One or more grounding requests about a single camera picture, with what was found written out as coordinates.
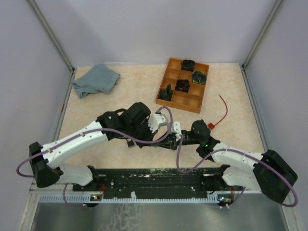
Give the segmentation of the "black cable lock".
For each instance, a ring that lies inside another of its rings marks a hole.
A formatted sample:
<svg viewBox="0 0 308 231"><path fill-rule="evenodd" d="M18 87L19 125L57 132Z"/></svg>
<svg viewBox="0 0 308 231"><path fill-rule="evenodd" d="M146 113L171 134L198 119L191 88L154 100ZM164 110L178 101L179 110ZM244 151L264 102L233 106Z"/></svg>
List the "black cable lock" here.
<svg viewBox="0 0 308 231"><path fill-rule="evenodd" d="M133 148L136 146L134 141L127 141L127 145L128 145L128 148Z"/></svg>

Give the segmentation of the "red cable lock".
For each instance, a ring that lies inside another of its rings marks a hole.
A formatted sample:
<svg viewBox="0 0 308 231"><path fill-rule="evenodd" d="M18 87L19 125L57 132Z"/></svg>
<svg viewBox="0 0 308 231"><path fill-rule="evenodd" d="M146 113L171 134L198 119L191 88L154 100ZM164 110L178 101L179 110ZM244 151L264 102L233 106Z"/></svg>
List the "red cable lock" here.
<svg viewBox="0 0 308 231"><path fill-rule="evenodd" d="M212 106L207 122L207 126L210 130L217 127L228 115L228 104L221 94L218 95L219 100L214 102Z"/></svg>

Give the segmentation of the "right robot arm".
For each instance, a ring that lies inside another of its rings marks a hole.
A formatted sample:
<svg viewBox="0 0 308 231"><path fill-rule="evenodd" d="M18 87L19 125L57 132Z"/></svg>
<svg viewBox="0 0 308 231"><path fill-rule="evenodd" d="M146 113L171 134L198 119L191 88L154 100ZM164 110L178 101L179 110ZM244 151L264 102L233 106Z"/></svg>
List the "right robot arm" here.
<svg viewBox="0 0 308 231"><path fill-rule="evenodd" d="M180 161L183 145L197 144L196 152L202 161L222 164L215 185L224 191L230 186L241 186L262 192L269 199L287 207L298 204L293 188L297 174L274 150L265 153L243 151L216 140L203 120L194 121L191 130L180 129L178 121L169 123L170 148L177 150L176 164Z"/></svg>

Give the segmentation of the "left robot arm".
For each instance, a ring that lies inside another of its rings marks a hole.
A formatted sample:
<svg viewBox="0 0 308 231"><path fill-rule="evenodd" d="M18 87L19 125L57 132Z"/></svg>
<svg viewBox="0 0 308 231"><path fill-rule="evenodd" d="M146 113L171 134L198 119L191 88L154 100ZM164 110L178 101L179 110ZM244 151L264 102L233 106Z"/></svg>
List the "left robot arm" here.
<svg viewBox="0 0 308 231"><path fill-rule="evenodd" d="M58 182L68 182L94 191L100 185L94 167L66 165L66 160L112 139L128 138L138 145L153 144L158 129L167 124L164 114L151 113L144 103L137 102L129 109L105 112L83 129L58 141L44 145L32 143L29 155L36 184L39 188L46 188Z"/></svg>

